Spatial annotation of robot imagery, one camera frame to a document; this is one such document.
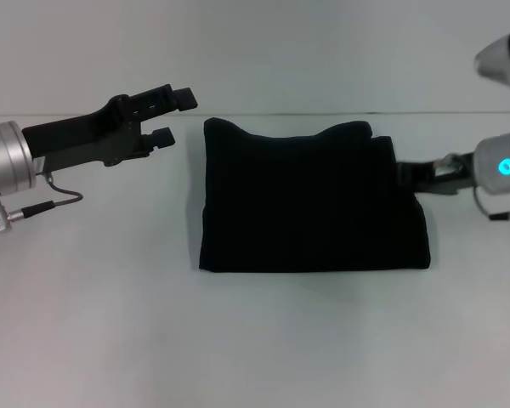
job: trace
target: white background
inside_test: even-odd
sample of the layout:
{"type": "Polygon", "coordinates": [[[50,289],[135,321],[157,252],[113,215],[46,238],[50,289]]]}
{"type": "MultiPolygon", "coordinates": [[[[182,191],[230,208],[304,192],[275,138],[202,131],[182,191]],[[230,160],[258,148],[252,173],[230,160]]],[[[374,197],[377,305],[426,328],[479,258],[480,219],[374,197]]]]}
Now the white background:
{"type": "Polygon", "coordinates": [[[177,140],[150,159],[57,172],[85,200],[0,235],[0,408],[510,407],[510,224],[467,191],[420,195],[427,271],[196,261],[210,115],[274,136],[367,120],[400,160],[470,151],[510,131],[510,91],[472,69],[509,32],[510,0],[0,0],[0,122],[168,82],[201,104],[147,123],[177,140]]]}

